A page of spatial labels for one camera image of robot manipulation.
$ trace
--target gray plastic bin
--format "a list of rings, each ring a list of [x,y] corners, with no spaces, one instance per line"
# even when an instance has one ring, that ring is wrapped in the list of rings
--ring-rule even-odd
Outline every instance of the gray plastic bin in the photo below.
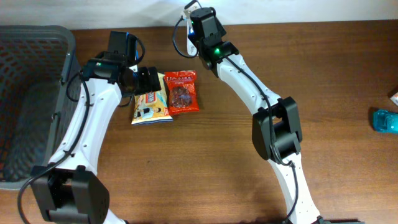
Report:
[[[76,108],[65,91],[79,70],[66,28],[0,26],[0,189],[19,189],[47,165]],[[69,92],[78,98],[78,78]]]

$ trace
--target white background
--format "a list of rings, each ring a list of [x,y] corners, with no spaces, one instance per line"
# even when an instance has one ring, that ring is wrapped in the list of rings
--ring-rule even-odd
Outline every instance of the white background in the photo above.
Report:
[[[0,25],[173,26],[183,0],[0,0]],[[398,0],[201,0],[223,24],[398,19]]]

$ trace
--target red snack package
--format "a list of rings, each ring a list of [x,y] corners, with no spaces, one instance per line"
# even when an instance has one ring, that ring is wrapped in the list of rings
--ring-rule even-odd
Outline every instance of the red snack package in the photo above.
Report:
[[[194,83],[196,71],[166,72],[164,79],[170,90],[170,115],[199,111]]]

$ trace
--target yellow snack package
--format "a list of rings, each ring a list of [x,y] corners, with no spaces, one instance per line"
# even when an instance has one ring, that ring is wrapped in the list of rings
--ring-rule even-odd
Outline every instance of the yellow snack package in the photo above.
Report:
[[[158,73],[161,90],[135,96],[136,105],[131,124],[154,124],[173,121],[167,108],[167,95],[164,87],[164,75]]]

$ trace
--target wooden tabletop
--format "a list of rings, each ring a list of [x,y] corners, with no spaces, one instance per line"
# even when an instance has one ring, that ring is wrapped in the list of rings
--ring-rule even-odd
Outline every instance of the wooden tabletop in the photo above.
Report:
[[[181,58],[171,27],[116,29],[143,40],[141,66],[196,70],[200,112],[132,126],[118,108],[108,126],[98,177],[111,210],[130,223],[238,223],[279,220],[284,198],[251,142],[251,115],[198,58]],[[226,26],[226,39],[271,90],[298,104],[302,163],[326,219],[398,223],[398,135],[375,132],[376,108],[398,112],[398,21]],[[107,49],[109,29],[76,30],[80,65]],[[185,29],[178,44],[184,49]],[[0,223],[20,223],[17,192],[0,191]],[[44,223],[29,189],[24,209]]]

